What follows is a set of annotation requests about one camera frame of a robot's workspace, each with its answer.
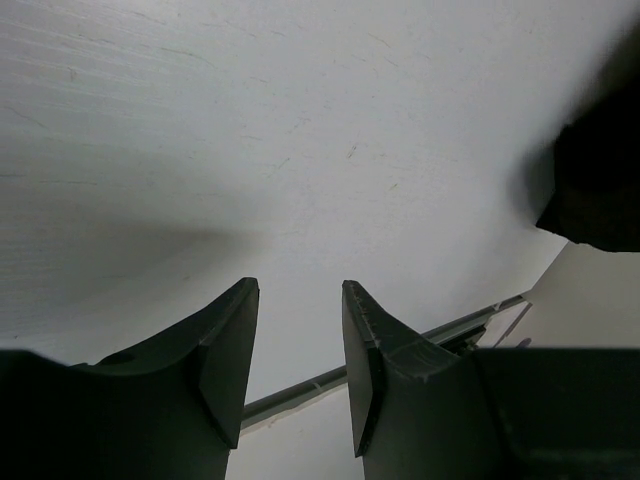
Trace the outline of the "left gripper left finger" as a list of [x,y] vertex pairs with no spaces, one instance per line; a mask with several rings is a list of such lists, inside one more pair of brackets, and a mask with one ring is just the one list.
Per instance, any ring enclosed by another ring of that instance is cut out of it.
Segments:
[[259,306],[243,278],[94,365],[1,354],[5,479],[221,479],[239,441]]

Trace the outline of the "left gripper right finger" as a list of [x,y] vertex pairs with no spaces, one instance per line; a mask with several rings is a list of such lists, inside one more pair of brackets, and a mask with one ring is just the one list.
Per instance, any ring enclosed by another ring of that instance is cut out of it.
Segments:
[[369,479],[635,479],[635,349],[458,356],[342,286],[354,451]]

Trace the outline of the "black pleated skirt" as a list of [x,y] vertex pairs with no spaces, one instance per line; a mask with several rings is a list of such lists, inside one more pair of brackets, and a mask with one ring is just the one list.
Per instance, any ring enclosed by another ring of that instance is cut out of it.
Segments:
[[529,228],[610,253],[639,250],[639,15],[608,48],[557,135],[507,184]]

